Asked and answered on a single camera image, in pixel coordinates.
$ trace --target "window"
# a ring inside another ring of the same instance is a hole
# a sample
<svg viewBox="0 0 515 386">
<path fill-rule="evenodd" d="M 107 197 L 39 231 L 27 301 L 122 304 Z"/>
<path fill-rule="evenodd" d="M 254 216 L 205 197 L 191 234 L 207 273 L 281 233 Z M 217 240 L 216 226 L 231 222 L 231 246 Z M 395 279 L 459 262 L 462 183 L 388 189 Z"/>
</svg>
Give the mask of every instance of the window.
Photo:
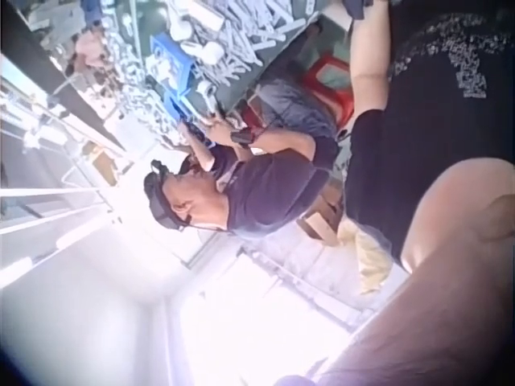
<svg viewBox="0 0 515 386">
<path fill-rule="evenodd" d="M 313 376 L 349 333 L 245 255 L 181 312 L 195 385 L 262 386 Z"/>
</svg>

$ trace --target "white pipe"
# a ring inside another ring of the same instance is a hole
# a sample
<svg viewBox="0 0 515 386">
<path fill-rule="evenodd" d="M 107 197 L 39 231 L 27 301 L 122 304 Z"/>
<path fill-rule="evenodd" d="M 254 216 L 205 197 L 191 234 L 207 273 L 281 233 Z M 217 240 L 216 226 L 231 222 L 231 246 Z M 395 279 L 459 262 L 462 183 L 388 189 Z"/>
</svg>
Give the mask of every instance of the white pipe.
<svg viewBox="0 0 515 386">
<path fill-rule="evenodd" d="M 82 122 L 83 125 L 80 128 L 72 126 L 69 123 L 67 123 L 66 121 L 64 121 L 63 119 L 59 118 L 57 115 L 55 115 L 52 111 L 50 111 L 50 109 L 48 107 L 43 106 L 40 103 L 32 101 L 31 98 L 22 94 L 22 92 L 20 90 L 18 90 L 15 86 L 10 84 L 9 82 L 3 82 L 2 86 L 9 89 L 17 97 L 26 101 L 32 107 L 37 107 L 37 108 L 41 109 L 45 114 L 50 116 L 54 121 L 58 121 L 60 124 L 64 125 L 64 127 L 79 133 L 80 135 L 86 137 L 87 139 L 90 139 L 91 141 L 97 143 L 98 145 L 103 146 L 106 149 L 113 151 L 115 154 L 122 156 L 123 158 L 131 159 L 130 155 L 125 150 L 123 150 L 120 146 L 111 142 L 108 138 L 104 137 L 102 134 L 98 133 L 95 129 L 89 127 L 84 122 Z"/>
<path fill-rule="evenodd" d="M 108 191 L 116 187 L 0 188 L 0 197 L 32 197 L 35 195 L 66 195 L 88 191 Z"/>
<path fill-rule="evenodd" d="M 102 207 L 102 206 L 104 206 L 103 203 L 96 203 L 96 204 L 90 205 L 88 207 L 82 207 L 80 209 L 66 211 L 64 213 L 59 213 L 54 216 L 43 217 L 42 219 L 27 221 L 26 223 L 23 223 L 23 224 L 17 224 L 17 225 L 12 225 L 10 227 L 0 228 L 0 235 L 6 235 L 7 233 L 17 232 L 17 231 L 22 231 L 23 229 L 37 227 L 38 225 L 41 225 L 41 224 L 51 223 L 52 221 L 60 220 L 65 217 L 76 215 L 77 213 L 81 213 L 83 211 L 88 211 L 89 209 L 93 209 L 94 207 Z"/>
<path fill-rule="evenodd" d="M 0 270 L 0 290 L 5 288 L 9 284 L 17 281 L 19 278 L 32 271 L 38 265 L 50 260 L 52 257 L 63 252 L 66 248 L 71 247 L 78 241 L 83 240 L 85 237 L 103 228 L 112 220 L 112 213 L 108 213 L 107 216 L 99 216 L 96 219 L 76 229 L 73 229 L 69 233 L 66 233 L 61 238 L 59 238 L 56 242 L 56 248 L 53 251 L 36 257 L 24 257 L 23 259 L 18 260 L 11 265 L 8 265 L 4 269 Z M 73 237 L 67 239 L 66 242 L 61 241 L 64 240 L 64 238 L 68 235 L 73 235 Z"/>
</svg>

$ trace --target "tan bag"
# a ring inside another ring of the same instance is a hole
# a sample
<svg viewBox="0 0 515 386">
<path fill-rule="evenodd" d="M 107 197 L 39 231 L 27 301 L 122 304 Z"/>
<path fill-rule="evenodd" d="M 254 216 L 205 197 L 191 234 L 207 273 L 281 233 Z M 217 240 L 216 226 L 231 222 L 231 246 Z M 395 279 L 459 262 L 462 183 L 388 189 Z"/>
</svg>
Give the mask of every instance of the tan bag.
<svg viewBox="0 0 515 386">
<path fill-rule="evenodd" d="M 360 230 L 349 218 L 341 220 L 337 236 L 342 244 L 353 243 L 356 247 L 360 293 L 378 291 L 392 270 L 392 259 L 373 237 Z"/>
</svg>

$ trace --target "bright light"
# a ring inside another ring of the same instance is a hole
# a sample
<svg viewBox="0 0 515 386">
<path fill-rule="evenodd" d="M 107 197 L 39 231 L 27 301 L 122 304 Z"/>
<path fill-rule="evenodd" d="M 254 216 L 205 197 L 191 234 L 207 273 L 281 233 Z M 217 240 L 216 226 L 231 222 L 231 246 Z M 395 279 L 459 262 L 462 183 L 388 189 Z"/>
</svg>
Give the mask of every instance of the bright light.
<svg viewBox="0 0 515 386">
<path fill-rule="evenodd" d="M 29 272 L 32 266 L 32 259 L 30 257 L 24 257 L 2 269 L 0 271 L 0 290 Z"/>
<path fill-rule="evenodd" d="M 23 136 L 23 144 L 29 149 L 39 149 L 39 136 L 27 131 Z"/>
<path fill-rule="evenodd" d="M 77 241 L 84 239 L 86 236 L 100 229 L 111 220 L 111 217 L 98 217 L 94 220 L 88 221 L 82 224 L 80 227 L 73 229 L 72 231 L 65 233 L 56 241 L 56 247 L 58 249 L 65 249 L 70 245 L 75 244 Z"/>
</svg>

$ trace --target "cardboard box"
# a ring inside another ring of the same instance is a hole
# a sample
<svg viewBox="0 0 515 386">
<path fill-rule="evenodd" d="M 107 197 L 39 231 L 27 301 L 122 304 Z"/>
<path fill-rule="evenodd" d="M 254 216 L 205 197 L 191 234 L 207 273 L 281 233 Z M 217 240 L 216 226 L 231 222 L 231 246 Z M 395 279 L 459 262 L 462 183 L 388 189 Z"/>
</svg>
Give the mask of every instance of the cardboard box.
<svg viewBox="0 0 515 386">
<path fill-rule="evenodd" d="M 306 214 L 297 220 L 299 227 L 312 239 L 335 247 L 340 242 L 336 232 L 344 213 L 343 183 L 330 179 Z"/>
</svg>

